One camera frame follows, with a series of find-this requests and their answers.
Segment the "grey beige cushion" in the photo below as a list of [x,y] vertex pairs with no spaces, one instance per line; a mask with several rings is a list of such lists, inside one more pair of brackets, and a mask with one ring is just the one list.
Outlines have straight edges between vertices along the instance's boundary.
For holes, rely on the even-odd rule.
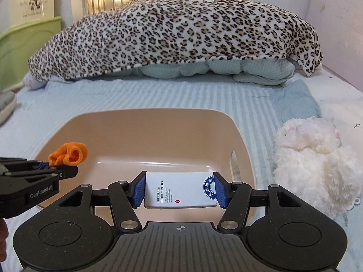
[[0,94],[0,125],[7,121],[17,106],[17,97],[14,92],[1,91]]

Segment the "leopard print blanket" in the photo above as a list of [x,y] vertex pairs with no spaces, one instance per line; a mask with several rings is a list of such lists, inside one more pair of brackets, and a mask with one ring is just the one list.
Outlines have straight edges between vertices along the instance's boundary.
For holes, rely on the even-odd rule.
[[291,58],[306,75],[322,63],[316,30],[298,15],[250,0],[130,0],[87,15],[28,60],[40,82],[158,64]]

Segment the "white fluffy plush toy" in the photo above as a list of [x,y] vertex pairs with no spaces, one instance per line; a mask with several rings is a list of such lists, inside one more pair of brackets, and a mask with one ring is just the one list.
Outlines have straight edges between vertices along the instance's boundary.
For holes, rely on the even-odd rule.
[[276,133],[274,182],[334,219],[362,195],[362,165],[322,118],[290,119]]

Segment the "orange fuzzy sock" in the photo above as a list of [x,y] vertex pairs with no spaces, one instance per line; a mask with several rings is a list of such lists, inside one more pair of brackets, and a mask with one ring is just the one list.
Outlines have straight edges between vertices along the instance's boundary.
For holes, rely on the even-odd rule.
[[64,143],[48,156],[50,166],[77,166],[86,160],[87,146],[83,143]]

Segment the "white plastic storage box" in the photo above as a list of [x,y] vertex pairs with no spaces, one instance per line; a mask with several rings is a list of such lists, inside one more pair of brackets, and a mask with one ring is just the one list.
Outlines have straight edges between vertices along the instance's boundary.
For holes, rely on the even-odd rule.
[[55,0],[1,0],[1,31],[54,17]]

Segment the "green plastic storage bin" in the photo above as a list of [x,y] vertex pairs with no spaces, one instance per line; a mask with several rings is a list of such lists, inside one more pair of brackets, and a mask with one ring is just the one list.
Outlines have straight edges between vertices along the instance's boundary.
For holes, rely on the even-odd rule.
[[47,18],[11,27],[1,33],[1,90],[22,86],[29,71],[28,59],[61,30],[61,17]]

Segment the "tan plastic storage basket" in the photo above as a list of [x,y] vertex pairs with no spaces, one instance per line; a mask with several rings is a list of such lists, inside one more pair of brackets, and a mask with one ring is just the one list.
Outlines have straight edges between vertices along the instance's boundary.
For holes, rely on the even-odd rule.
[[63,125],[37,154],[46,160],[62,144],[83,143],[85,162],[60,195],[81,184],[105,189],[142,171],[218,171],[226,180],[255,185],[249,153],[234,120],[210,109],[125,109],[93,112]]

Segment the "white hotel supplies box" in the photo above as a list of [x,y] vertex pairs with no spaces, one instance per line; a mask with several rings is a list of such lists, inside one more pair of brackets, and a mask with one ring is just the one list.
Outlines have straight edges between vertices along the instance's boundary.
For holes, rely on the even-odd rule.
[[211,172],[147,172],[145,208],[210,208],[217,205]]

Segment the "light teal quilted comforter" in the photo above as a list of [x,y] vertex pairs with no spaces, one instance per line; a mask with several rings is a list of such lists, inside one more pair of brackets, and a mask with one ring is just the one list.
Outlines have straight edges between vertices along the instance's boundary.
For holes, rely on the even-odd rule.
[[155,79],[176,79],[194,75],[230,75],[236,82],[276,86],[289,80],[295,66],[287,59],[214,60],[195,63],[158,64],[110,73],[111,76],[147,76]]

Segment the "striped blue bed sheet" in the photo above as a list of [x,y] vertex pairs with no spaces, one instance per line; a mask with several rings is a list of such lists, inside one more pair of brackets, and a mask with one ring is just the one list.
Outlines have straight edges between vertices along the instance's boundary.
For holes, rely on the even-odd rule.
[[362,129],[362,93],[332,75],[294,75],[275,87],[217,75],[171,80],[53,80],[39,90],[21,89],[17,101],[17,109],[1,126],[3,157],[34,158],[63,124],[87,112],[151,107],[222,111],[242,134],[258,188],[272,181],[275,135],[286,119],[321,112],[339,128],[349,123]]

